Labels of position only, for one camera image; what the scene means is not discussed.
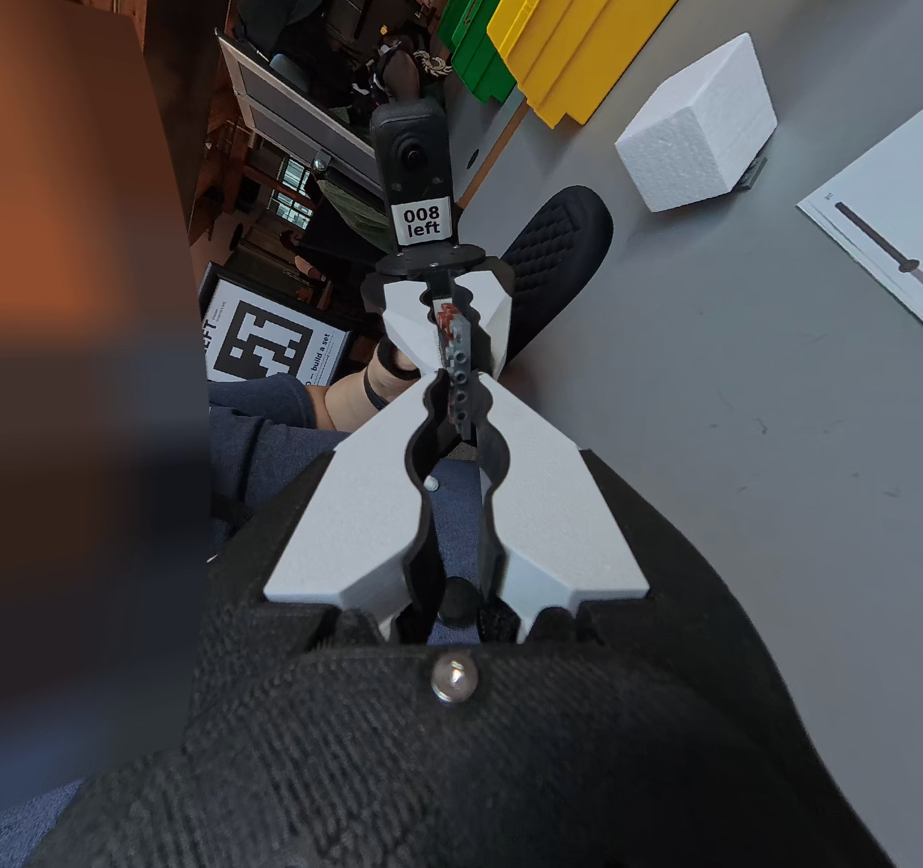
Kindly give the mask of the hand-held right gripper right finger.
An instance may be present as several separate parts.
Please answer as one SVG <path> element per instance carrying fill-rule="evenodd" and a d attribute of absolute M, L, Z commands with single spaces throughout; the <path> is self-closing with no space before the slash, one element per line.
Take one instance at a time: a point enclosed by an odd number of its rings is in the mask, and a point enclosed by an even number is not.
<path fill-rule="evenodd" d="M 472 382 L 483 509 L 484 642 L 525 643 L 540 615 L 647 597 L 650 585 L 583 454 L 487 372 Z"/>

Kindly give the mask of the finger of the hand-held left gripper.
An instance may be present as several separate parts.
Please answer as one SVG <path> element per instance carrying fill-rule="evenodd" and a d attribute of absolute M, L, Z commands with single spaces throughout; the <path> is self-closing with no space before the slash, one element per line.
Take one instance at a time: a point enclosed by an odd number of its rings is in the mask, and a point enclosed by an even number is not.
<path fill-rule="evenodd" d="M 384 285 L 383 319 L 387 336 L 421 372 L 443 368 L 437 325 L 432 320 L 431 303 L 424 297 L 426 283 L 402 280 Z"/>
<path fill-rule="evenodd" d="M 512 297 L 493 271 L 473 271 L 460 277 L 460 286 L 473 295 L 471 306 L 478 325 L 489 340 L 489 374 L 497 380 L 505 367 L 509 350 Z"/>

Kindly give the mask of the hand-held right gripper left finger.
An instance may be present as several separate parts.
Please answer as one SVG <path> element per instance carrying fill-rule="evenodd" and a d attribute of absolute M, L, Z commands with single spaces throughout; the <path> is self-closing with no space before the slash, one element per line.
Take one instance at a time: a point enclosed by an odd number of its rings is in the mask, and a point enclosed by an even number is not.
<path fill-rule="evenodd" d="M 443 418 L 437 370 L 340 442 L 263 587 L 267 600 L 357 609 L 393 641 L 427 642 L 444 564 L 424 479 Z"/>

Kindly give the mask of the black toy brick plate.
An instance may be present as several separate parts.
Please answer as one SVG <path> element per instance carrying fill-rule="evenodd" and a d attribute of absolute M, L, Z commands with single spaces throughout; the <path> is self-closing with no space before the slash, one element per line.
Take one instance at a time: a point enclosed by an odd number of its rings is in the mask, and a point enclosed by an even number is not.
<path fill-rule="evenodd" d="M 476 447 L 477 432 L 471 406 L 471 326 L 460 312 L 456 312 L 447 324 L 443 355 L 444 367 L 449 377 L 449 421 L 465 444 Z"/>

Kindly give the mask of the person's left forearm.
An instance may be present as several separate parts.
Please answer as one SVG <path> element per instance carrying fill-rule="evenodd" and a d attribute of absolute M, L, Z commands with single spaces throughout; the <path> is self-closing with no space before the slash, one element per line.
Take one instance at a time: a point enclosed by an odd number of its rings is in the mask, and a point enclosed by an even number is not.
<path fill-rule="evenodd" d="M 250 381 L 207 381 L 210 425 L 214 446 L 252 445 L 260 439 L 281 442 L 320 436 L 338 442 L 324 403 L 325 390 L 317 392 L 287 374 Z"/>

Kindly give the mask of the grey desk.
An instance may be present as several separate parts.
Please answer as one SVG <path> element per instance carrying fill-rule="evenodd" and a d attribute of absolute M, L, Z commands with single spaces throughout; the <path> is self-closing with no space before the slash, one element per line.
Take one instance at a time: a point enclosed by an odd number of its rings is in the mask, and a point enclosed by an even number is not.
<path fill-rule="evenodd" d="M 742 33 L 767 163 L 653 214 L 615 141 Z M 461 217 L 502 252 L 560 189 L 605 200 L 605 262 L 503 382 L 721 574 L 899 866 L 921 866 L 921 323 L 797 204 L 921 110 L 920 41 L 921 0 L 680 0 L 586 125 L 527 110 Z"/>

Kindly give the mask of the person's left hand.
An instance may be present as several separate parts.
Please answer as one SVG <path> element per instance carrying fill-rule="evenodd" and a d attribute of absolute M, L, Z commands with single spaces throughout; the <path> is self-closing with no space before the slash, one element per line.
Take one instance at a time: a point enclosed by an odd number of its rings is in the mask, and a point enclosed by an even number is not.
<path fill-rule="evenodd" d="M 387 337 L 367 366 L 330 386 L 306 385 L 321 431 L 354 433 L 421 378 L 420 369 Z"/>

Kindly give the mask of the grey partition panel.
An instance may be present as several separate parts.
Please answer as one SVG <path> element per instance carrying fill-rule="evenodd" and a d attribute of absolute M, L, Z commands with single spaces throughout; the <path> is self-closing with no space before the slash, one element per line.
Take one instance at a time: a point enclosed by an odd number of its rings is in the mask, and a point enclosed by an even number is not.
<path fill-rule="evenodd" d="M 248 128 L 316 175 L 383 212 L 384 193 L 367 137 L 317 106 L 256 50 L 219 29 L 214 35 Z"/>

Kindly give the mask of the black framed tag sign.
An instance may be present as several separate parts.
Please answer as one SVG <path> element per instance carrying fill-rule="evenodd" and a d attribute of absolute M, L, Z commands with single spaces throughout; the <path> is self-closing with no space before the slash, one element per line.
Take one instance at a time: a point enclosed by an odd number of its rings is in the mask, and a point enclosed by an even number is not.
<path fill-rule="evenodd" d="M 215 262 L 205 269 L 199 306 L 206 377 L 241 382 L 290 376 L 332 384 L 359 331 L 337 314 L 287 298 Z"/>

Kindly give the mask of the green plastic bin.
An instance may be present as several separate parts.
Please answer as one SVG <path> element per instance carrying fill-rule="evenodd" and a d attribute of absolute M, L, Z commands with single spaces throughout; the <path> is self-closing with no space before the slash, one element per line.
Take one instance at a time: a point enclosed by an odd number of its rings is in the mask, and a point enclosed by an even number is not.
<path fill-rule="evenodd" d="M 515 79 L 487 35 L 501 0 L 448 0 L 437 34 L 451 54 L 455 75 L 481 103 L 504 103 Z"/>

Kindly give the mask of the black cap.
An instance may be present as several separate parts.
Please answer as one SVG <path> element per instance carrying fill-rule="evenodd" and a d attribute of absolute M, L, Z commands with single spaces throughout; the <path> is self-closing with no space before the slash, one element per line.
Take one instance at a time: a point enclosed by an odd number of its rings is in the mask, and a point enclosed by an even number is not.
<path fill-rule="evenodd" d="M 238 0 L 234 36 L 248 43 L 267 59 L 286 27 L 319 12 L 325 0 Z"/>

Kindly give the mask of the yellow plastic bin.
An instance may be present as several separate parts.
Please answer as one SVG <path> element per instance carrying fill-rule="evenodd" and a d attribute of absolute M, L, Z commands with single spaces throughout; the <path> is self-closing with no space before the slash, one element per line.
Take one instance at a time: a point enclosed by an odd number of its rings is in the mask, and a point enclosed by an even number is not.
<path fill-rule="evenodd" d="M 585 125 L 678 0 L 500 0 L 487 34 L 550 129 Z"/>

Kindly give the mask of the white styrofoam block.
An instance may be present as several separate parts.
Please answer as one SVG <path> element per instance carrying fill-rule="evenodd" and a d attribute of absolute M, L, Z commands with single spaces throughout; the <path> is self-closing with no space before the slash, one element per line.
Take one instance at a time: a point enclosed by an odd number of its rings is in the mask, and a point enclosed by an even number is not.
<path fill-rule="evenodd" d="M 652 213 L 731 193 L 778 126 L 744 32 L 656 89 L 615 147 Z"/>

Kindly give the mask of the white instruction booklet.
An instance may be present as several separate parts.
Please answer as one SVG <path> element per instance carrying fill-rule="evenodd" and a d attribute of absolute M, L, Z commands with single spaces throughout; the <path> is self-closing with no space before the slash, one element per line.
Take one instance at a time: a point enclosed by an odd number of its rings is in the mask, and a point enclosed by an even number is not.
<path fill-rule="evenodd" d="M 922 112 L 798 203 L 922 320 Z"/>

